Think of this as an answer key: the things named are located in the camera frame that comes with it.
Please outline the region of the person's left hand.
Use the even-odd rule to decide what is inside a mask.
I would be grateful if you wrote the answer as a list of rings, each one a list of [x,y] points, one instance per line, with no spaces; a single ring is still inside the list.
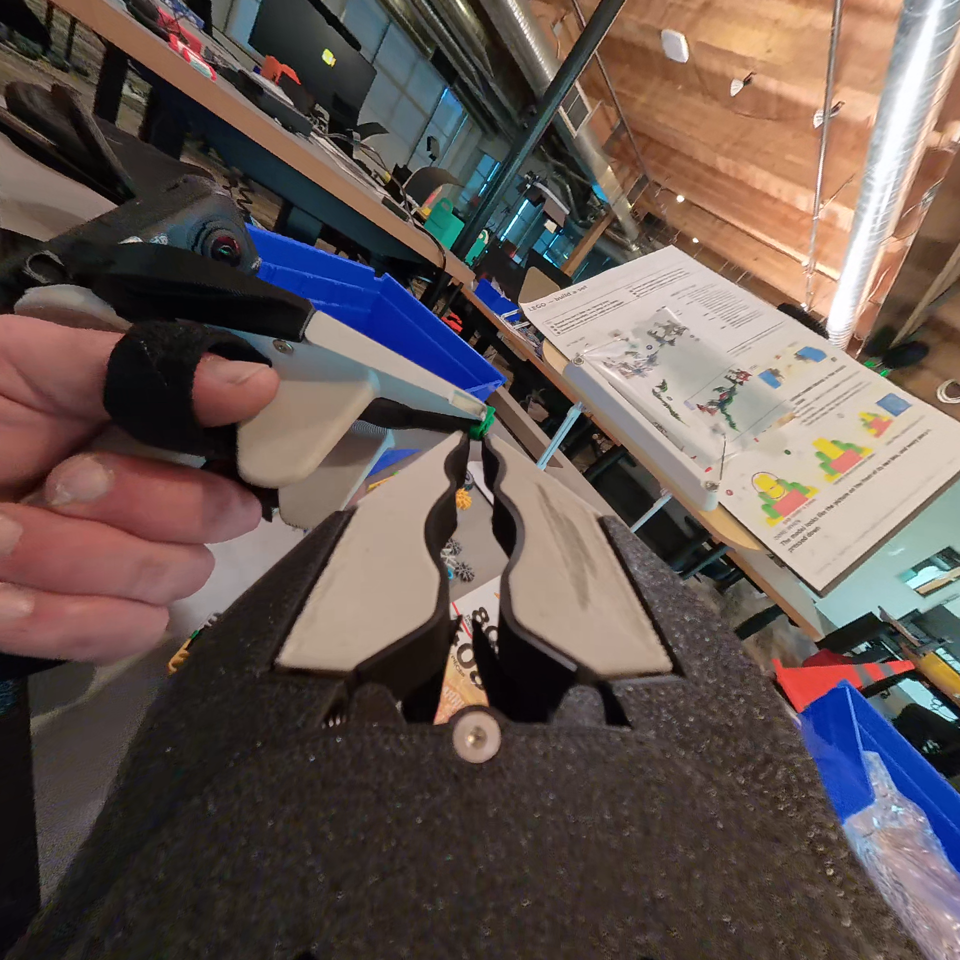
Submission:
[[[108,665],[159,645],[209,581],[209,545],[261,522],[233,480],[88,451],[118,333],[2,317],[1,650]]]

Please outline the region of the white paper sign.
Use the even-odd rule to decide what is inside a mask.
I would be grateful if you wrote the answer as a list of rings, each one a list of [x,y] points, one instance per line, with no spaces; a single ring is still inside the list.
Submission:
[[[815,593],[958,483],[958,422],[673,246],[520,306],[561,354],[667,306],[791,402],[735,457],[719,502]]]

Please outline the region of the clear plastic bag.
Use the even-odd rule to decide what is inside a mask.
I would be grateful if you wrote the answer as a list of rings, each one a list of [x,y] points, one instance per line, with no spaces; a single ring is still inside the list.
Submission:
[[[895,785],[882,757],[863,759],[873,799],[844,822],[874,886],[927,959],[959,957],[959,874],[930,821]]]

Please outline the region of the blue plastic bin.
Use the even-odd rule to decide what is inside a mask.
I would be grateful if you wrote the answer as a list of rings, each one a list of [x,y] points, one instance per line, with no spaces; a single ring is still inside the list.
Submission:
[[[248,229],[258,279],[321,311],[485,402],[505,379],[388,274],[281,234]],[[270,358],[280,386],[238,431],[238,465],[250,482],[284,488],[313,474],[373,398],[366,374],[329,367],[324,350],[292,333],[241,332]]]
[[[843,830],[845,820],[874,798],[863,756],[876,752],[898,790],[923,810],[959,875],[958,790],[930,763],[931,755],[918,750],[846,682],[812,702],[798,715],[798,726]]]

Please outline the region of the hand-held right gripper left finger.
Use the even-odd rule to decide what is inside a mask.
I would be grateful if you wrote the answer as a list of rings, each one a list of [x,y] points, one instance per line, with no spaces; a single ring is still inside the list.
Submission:
[[[450,587],[441,553],[457,525],[469,452],[468,434],[450,434],[358,503],[275,667],[432,676],[444,666]]]

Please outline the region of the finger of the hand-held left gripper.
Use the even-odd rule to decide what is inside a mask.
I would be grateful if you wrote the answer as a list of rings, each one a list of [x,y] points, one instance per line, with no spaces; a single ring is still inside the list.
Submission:
[[[344,510],[381,456],[394,445],[392,430],[355,422],[313,473],[279,491],[282,522],[310,531],[330,514]]]
[[[367,375],[372,399],[359,414],[365,423],[469,434],[483,417],[485,402],[322,311],[307,322],[303,342],[324,351],[330,368]]]

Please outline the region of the small blue bin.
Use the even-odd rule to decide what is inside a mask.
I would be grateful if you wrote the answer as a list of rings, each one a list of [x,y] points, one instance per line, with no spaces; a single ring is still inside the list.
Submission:
[[[521,316],[520,307],[486,278],[477,280],[473,293],[501,321],[514,323]]]

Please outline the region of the red object with black stripes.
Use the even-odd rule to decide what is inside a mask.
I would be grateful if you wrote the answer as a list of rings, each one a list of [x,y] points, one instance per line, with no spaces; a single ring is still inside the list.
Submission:
[[[785,666],[778,658],[772,660],[772,666],[775,684],[797,713],[842,683],[869,697],[889,689],[916,671],[916,666],[908,659],[857,662],[849,655],[828,650],[818,651],[800,666]]]

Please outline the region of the brown background table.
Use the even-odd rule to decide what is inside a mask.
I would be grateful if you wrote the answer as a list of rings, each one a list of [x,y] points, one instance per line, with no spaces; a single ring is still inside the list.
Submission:
[[[474,285],[474,272],[431,234],[383,205],[373,186],[347,171],[347,159],[339,150],[284,129],[222,78],[207,78],[118,3],[66,1],[55,6],[264,149],[286,172],[311,183],[306,193],[300,184],[294,186],[294,209],[330,223],[374,255],[427,263],[455,283]]]

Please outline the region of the printed plastic toy bag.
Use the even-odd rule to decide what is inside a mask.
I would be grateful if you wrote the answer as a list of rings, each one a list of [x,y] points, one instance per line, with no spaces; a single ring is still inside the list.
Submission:
[[[454,634],[443,671],[434,725],[447,724],[465,708],[489,703],[474,654],[474,626],[480,627],[481,636],[495,650],[498,646],[499,598],[499,581],[493,579],[451,602]]]

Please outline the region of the teal green container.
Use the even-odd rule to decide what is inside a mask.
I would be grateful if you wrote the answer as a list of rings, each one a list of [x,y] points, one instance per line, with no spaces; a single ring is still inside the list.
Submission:
[[[457,238],[462,234],[466,222],[457,213],[451,198],[440,198],[430,209],[424,228],[428,234],[431,234],[442,246],[452,251]],[[473,261],[489,246],[491,234],[487,229],[483,229],[474,240],[469,251],[464,258],[467,261]]]

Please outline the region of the silver ventilation duct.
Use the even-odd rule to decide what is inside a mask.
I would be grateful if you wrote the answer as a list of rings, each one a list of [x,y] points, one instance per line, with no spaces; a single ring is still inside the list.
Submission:
[[[481,7],[534,94],[546,93],[586,28],[586,2],[555,11],[547,9],[546,2],[484,1]],[[639,254],[646,237],[645,204],[655,195],[599,51],[585,62],[565,94],[556,123],[611,211],[617,242],[628,253]]]
[[[906,1],[870,134],[866,165],[825,330],[851,343],[905,209],[958,63],[959,3]]]

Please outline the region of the black computer monitor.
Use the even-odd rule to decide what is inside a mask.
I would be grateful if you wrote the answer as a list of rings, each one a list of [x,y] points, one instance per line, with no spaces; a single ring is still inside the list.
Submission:
[[[346,130],[357,127],[377,69],[318,2],[261,2],[248,42],[264,58],[290,68],[331,121]]]

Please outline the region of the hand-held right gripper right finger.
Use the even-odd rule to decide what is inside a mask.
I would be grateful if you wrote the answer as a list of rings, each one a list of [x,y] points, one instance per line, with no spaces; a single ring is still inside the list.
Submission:
[[[502,438],[484,440],[493,533],[508,561],[499,638],[517,669],[561,678],[665,676],[674,663],[602,524],[604,515]]]

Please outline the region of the black steel pole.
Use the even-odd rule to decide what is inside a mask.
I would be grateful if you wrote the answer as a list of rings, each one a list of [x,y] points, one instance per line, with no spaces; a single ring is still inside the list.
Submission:
[[[475,55],[478,66],[490,66],[490,63],[483,58],[487,53],[486,40],[498,37],[498,34],[486,13],[486,22],[489,23],[491,30],[485,30],[485,22],[478,18],[474,10],[475,5],[475,2],[447,2],[450,16],[457,23],[455,27],[457,38],[466,43],[467,48]],[[546,129],[549,126],[555,126],[559,130],[556,123],[559,105],[564,101],[584,64],[592,57],[594,52],[599,50],[600,43],[613,26],[623,5],[623,2],[600,2],[595,8],[593,17],[585,23],[585,28],[579,35],[572,52],[566,56],[560,70],[545,93],[537,95],[535,108],[528,119],[517,129],[510,150],[492,181],[486,198],[468,221],[465,228],[467,232],[479,230],[481,222],[485,221],[494,211],[521,167],[539,145]],[[609,227],[604,225],[607,220],[612,221],[613,216],[612,211],[606,206],[605,214],[593,223],[594,228],[598,228],[601,235],[596,239],[594,247],[600,247],[603,253],[618,264],[636,259],[639,253],[631,254],[617,240],[602,237],[609,231]]]

